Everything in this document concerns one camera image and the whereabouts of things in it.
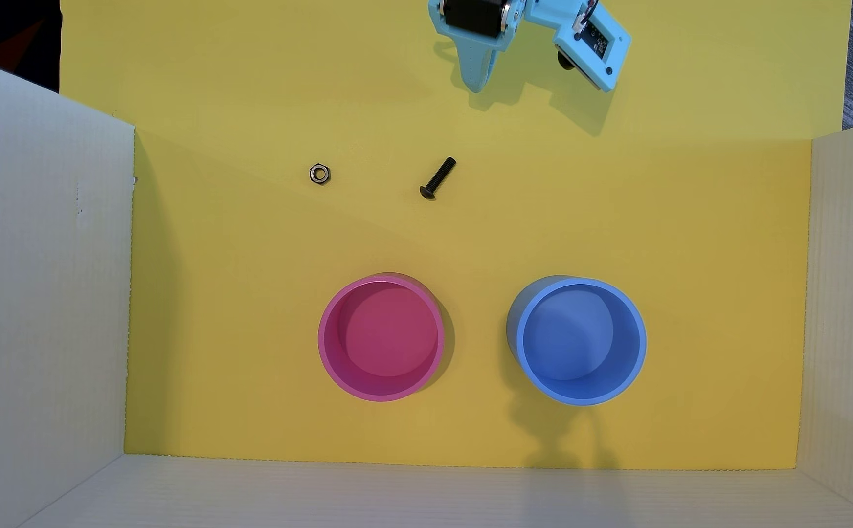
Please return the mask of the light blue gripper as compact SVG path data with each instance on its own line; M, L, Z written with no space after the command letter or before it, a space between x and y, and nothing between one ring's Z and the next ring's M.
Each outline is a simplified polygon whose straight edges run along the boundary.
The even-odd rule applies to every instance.
M462 82L480 93L489 82L498 54L514 40L526 1L428 1L438 34L456 46Z

